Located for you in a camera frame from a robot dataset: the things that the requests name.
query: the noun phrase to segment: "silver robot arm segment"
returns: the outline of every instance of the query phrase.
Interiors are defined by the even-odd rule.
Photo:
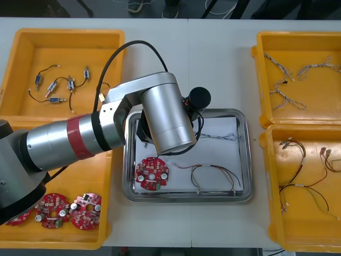
[[[168,72],[111,89],[100,111],[92,114],[31,131],[13,132],[7,122],[0,123],[0,225],[44,196],[47,171],[123,146],[123,122],[139,104],[159,155],[197,142],[175,76]]]

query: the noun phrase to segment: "person's foot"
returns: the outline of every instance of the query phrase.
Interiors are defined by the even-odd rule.
[[[179,6],[165,6],[162,18],[165,19],[176,19],[179,14]]]
[[[132,13],[138,13],[143,6],[144,0],[129,0],[128,1],[128,11]]]

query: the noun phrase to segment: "table surface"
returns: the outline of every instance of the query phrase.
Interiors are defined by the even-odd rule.
[[[270,222],[264,156],[258,121],[261,113],[250,48],[261,30],[340,30],[340,21],[26,19],[0,18],[0,80],[15,32],[20,28],[121,29],[126,42],[151,43],[175,74],[183,95],[197,86],[212,95],[210,108],[235,108],[248,121],[255,192],[243,204],[158,204],[129,202],[121,190],[122,169],[113,170],[106,246],[279,247],[267,235]],[[123,81],[162,70],[147,47],[132,46]],[[121,150],[116,150],[122,157]]]

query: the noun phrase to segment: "red circuit board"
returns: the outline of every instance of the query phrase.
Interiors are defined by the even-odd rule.
[[[69,221],[70,203],[66,197],[58,193],[50,193],[43,197],[36,205],[36,221],[44,228],[60,228],[63,222]]]
[[[136,182],[147,190],[159,190],[161,186],[167,185],[169,168],[160,158],[148,157],[138,164],[135,172]]]
[[[32,209],[29,210],[27,213],[13,219],[13,220],[10,220],[8,222],[6,222],[5,224],[7,226],[17,226],[17,225],[20,225],[22,224],[24,221],[26,221],[28,219],[28,217],[31,215],[32,213]]]
[[[100,223],[102,197],[87,193],[83,197],[78,196],[71,205],[71,223],[78,229],[91,230]]]

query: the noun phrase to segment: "metal tray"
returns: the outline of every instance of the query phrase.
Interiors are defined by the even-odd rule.
[[[247,123],[244,114],[236,109],[206,109],[204,118],[236,117],[239,156],[242,172],[243,191],[236,195],[229,195],[223,191],[196,192],[163,192],[137,193],[135,192],[135,146],[136,121],[140,119],[142,110],[133,110],[125,125],[126,145],[124,147],[123,192],[131,202],[153,203],[189,203],[189,202],[244,202],[249,200],[254,192],[253,176],[251,172],[251,156]]]

